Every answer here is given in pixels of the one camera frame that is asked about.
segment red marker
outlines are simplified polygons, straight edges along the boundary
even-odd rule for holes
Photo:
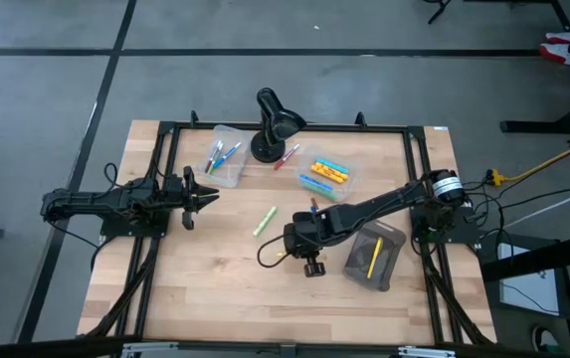
[[[285,164],[286,160],[291,157],[291,155],[300,147],[299,144],[296,144],[295,147],[290,150],[287,154],[285,154],[285,156],[278,161],[278,163],[276,163],[276,166],[274,166],[274,170],[278,170],[278,168],[282,167],[283,164]]]

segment yellow marker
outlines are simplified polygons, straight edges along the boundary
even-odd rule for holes
[[[371,274],[373,274],[373,268],[375,267],[375,261],[377,260],[378,255],[380,255],[380,251],[382,250],[382,238],[377,238],[377,245],[375,245],[375,252],[373,253],[373,259],[371,260],[371,266],[368,268],[368,273],[366,274],[366,278],[371,278]]]
[[[333,175],[335,175],[335,176],[338,176],[338,177],[340,177],[340,178],[342,178],[342,179],[344,179],[344,180],[347,180],[347,179],[348,179],[348,175],[347,175],[347,174],[344,174],[344,173],[340,172],[339,170],[335,170],[335,169],[333,169],[333,168],[331,168],[331,167],[329,167],[329,166],[327,166],[327,165],[324,165],[324,164],[322,164],[322,163],[320,163],[320,162],[316,162],[316,163],[315,163],[315,166],[317,166],[317,167],[321,168],[322,170],[327,171],[327,172],[329,172],[329,173],[331,173],[331,174],[333,174]]]
[[[344,182],[344,179],[338,177],[337,175],[334,175],[326,170],[323,170],[321,167],[318,167],[316,165],[311,165],[311,171],[314,173],[317,173],[325,178],[329,178],[332,181],[338,183],[338,184],[342,184]]]

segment clear plastic bin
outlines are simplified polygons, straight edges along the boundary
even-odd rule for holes
[[[330,178],[320,175],[311,170],[311,166],[320,160],[328,161],[334,165],[342,167],[348,178],[342,183],[338,183]],[[357,181],[359,174],[358,167],[352,162],[337,155],[332,155],[322,151],[321,149],[310,146],[306,147],[300,154],[300,159],[295,167],[295,178],[297,183],[312,192],[320,194],[334,202],[341,202],[353,190],[353,185]]]
[[[251,152],[250,143],[252,141],[252,136],[253,134],[251,132],[228,127],[227,125],[215,126],[214,140],[208,146],[206,156],[196,167],[196,172],[201,174],[205,180],[211,183],[220,184],[228,188],[237,186],[238,181],[241,178],[241,173],[245,168],[247,158]],[[207,168],[210,155],[214,151],[219,140],[223,142],[223,149],[218,156],[219,158],[222,158],[223,155],[225,155],[238,142],[241,142],[242,144],[219,167],[213,168],[208,174],[205,171],[205,168]]]

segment yellow cable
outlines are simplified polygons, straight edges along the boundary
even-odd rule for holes
[[[551,158],[551,159],[548,159],[548,160],[544,161],[543,163],[541,163],[541,164],[535,166],[534,168],[532,168],[532,169],[526,171],[526,172],[523,173],[523,174],[519,174],[519,175],[514,176],[514,177],[506,177],[506,176],[504,176],[504,177],[502,178],[502,181],[517,181],[517,180],[520,180],[520,179],[522,179],[522,178],[525,178],[525,177],[528,176],[528,175],[534,174],[534,173],[536,173],[537,171],[539,171],[539,170],[541,170],[541,169],[543,169],[543,168],[545,168],[545,167],[551,165],[552,163],[556,162],[556,161],[559,160],[559,159],[565,158],[565,157],[568,156],[568,155],[570,155],[570,150],[566,150],[566,151],[564,151],[563,153],[561,153],[561,154],[559,154],[559,155],[557,155],[557,156],[555,156],[555,157],[553,157],[553,158]]]

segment lamp base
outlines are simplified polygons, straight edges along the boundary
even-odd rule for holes
[[[285,155],[285,143],[282,141],[269,146],[265,137],[256,133],[252,139],[252,155],[263,163],[273,163]]]

